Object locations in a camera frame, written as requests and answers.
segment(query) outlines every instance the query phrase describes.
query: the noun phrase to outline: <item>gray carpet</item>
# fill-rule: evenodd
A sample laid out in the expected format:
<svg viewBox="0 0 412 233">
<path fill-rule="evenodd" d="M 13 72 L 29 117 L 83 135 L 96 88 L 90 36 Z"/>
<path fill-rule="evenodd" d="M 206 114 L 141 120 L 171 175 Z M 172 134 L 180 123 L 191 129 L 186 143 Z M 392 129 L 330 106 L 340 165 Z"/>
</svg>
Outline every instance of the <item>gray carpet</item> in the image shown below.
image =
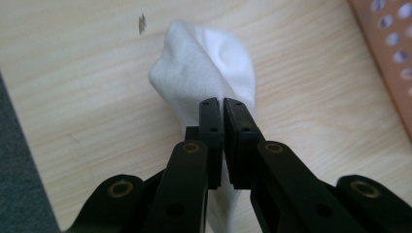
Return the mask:
<svg viewBox="0 0 412 233">
<path fill-rule="evenodd" d="M 58 232 L 0 74 L 0 232 Z"/>
</svg>

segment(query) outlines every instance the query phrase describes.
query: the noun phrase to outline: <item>perforated panel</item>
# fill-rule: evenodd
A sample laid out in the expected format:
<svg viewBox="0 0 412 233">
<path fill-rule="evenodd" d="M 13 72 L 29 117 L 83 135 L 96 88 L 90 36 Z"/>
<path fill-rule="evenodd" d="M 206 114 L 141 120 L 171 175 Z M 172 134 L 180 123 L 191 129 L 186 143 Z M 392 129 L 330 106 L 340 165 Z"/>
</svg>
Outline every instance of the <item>perforated panel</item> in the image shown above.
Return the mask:
<svg viewBox="0 0 412 233">
<path fill-rule="evenodd" d="M 412 1 L 349 2 L 412 140 Z"/>
</svg>

